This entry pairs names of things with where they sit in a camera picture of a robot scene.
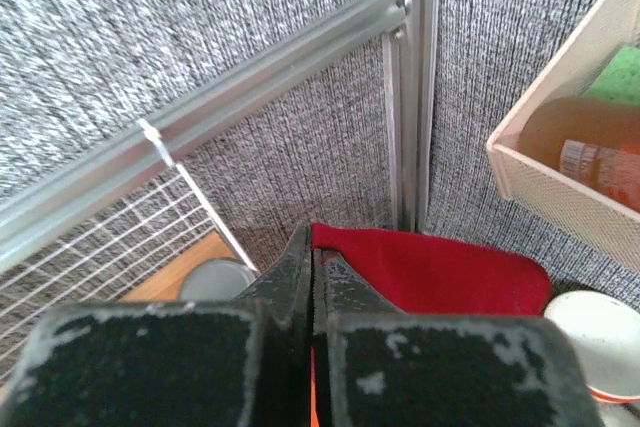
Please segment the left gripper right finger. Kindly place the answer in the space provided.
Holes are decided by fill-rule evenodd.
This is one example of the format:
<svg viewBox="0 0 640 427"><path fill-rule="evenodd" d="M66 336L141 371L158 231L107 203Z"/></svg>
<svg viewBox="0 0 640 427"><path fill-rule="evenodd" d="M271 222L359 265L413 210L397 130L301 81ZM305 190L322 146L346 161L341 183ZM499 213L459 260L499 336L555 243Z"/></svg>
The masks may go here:
<svg viewBox="0 0 640 427"><path fill-rule="evenodd" d="M313 254L322 426L598 426L567 338L539 316L415 315Z"/></svg>

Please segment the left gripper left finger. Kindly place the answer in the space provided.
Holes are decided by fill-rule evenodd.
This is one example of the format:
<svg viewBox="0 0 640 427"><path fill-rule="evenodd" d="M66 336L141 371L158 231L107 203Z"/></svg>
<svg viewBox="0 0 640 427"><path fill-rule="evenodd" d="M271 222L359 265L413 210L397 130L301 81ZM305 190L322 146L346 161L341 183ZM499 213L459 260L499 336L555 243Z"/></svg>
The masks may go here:
<svg viewBox="0 0 640 427"><path fill-rule="evenodd" d="M5 426L306 426L311 230L222 302L78 303L33 328Z"/></svg>

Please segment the red cloth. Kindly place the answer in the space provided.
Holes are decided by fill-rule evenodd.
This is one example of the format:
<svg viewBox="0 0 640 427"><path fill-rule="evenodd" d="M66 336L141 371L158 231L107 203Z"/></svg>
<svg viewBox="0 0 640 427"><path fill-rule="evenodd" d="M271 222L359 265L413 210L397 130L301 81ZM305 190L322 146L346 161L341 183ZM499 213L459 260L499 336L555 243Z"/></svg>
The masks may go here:
<svg viewBox="0 0 640 427"><path fill-rule="evenodd" d="M546 270L520 254L417 233L312 225L312 246L336 251L413 314L533 315L551 298Z"/></svg>

